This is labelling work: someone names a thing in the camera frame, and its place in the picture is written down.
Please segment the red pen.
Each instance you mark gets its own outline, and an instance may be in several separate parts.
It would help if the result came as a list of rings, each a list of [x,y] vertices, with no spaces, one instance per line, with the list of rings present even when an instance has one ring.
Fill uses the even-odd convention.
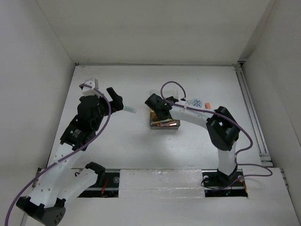
[[[157,126],[161,127],[161,128],[169,128],[169,127],[177,126],[177,123],[160,123],[160,124],[157,124]]]

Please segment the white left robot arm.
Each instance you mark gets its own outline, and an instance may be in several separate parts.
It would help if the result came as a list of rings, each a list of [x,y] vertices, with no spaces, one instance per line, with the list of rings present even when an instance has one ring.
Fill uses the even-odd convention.
[[[95,162],[88,163],[69,184],[67,177],[88,145],[103,132],[103,118],[109,119],[112,113],[123,110],[123,98],[112,87],[107,88],[111,101],[97,88],[84,84],[80,87],[83,95],[77,114],[62,134],[51,164],[36,176],[32,192],[16,201],[19,209],[45,226],[58,225],[68,204],[90,186],[106,182],[105,167]]]

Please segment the orange pen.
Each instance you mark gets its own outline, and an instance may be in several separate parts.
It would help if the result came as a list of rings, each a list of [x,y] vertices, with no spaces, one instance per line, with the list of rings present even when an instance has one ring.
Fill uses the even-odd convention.
[[[174,122],[174,121],[161,122],[161,123],[157,124],[157,126],[159,126],[159,127],[175,127],[175,126],[178,126],[178,123]]]

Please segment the orange capped clear marker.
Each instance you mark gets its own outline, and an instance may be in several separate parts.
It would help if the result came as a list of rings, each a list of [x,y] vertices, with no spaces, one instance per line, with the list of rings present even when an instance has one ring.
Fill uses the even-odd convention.
[[[206,109],[211,109],[210,103],[205,103],[205,108],[206,108]]]

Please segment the green highlighter marker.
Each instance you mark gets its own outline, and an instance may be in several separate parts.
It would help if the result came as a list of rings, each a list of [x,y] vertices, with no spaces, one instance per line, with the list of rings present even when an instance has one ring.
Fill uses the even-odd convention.
[[[133,107],[124,106],[123,111],[129,112],[129,113],[137,113],[137,110]]]

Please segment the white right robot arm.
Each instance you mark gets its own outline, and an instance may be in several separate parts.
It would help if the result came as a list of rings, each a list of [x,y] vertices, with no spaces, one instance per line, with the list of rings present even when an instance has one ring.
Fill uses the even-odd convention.
[[[235,178],[237,164],[235,163],[236,144],[240,129],[232,124],[235,120],[229,111],[220,106],[210,111],[193,100],[178,100],[173,96],[164,100],[153,93],[145,104],[157,115],[160,120],[181,120],[205,128],[208,131],[212,144],[218,150],[217,180],[219,187],[229,186]]]

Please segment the yellow pen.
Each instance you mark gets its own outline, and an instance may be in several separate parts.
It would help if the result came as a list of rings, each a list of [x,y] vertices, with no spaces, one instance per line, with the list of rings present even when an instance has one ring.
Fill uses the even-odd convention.
[[[151,122],[150,122],[150,125],[151,125],[151,126],[156,126],[157,124],[160,124],[160,123],[169,123],[169,122],[171,122],[171,121],[173,121],[173,120],[167,119],[167,120],[161,120],[161,121],[151,121]]]

